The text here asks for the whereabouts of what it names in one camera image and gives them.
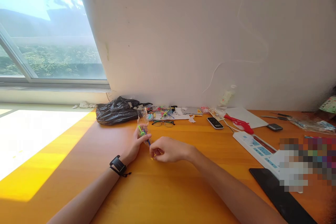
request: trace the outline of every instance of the right hand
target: right hand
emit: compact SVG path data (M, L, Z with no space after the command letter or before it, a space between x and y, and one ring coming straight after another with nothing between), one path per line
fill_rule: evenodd
M149 147L151 157L161 162L186 160L194 150L194 146L166 136L160 137Z

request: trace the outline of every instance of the black watch strap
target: black watch strap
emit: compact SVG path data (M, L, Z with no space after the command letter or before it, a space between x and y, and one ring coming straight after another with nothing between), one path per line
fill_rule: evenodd
M110 168L115 171L119 176L127 177L127 175L130 175L131 173L124 174L126 171L126 165L124 165L120 160L120 155L116 156L111 162L110 162Z

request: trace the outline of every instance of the white bottle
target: white bottle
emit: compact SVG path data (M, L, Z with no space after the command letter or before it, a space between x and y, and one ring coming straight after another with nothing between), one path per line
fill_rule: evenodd
M230 100L232 99L232 97L235 95L235 88L237 86L236 85L231 85L231 88L226 90L219 102L219 104L216 107L217 112L219 113L224 113L225 109L228 107L228 104L230 102Z

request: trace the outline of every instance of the pink box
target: pink box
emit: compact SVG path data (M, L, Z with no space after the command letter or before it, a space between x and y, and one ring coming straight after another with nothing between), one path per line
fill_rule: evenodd
M203 114L210 114L208 107L201 107Z

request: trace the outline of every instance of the plastic bag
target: plastic bag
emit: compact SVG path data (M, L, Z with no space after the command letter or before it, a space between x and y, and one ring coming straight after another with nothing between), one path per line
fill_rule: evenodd
M138 108L138 125L137 128L139 129L140 137L149 134L149 121L147 117L147 108ZM151 139L144 141L144 143L149 147L151 145Z
M138 118L138 111L133 107L141 104L146 106L150 103L140 103L138 100L125 99L119 96L109 103L98 104L96 109L97 122L102 125L114 125L135 120Z
M336 134L336 128L330 123L323 121L318 117L300 116L288 118L291 123L305 131L319 132L324 134Z

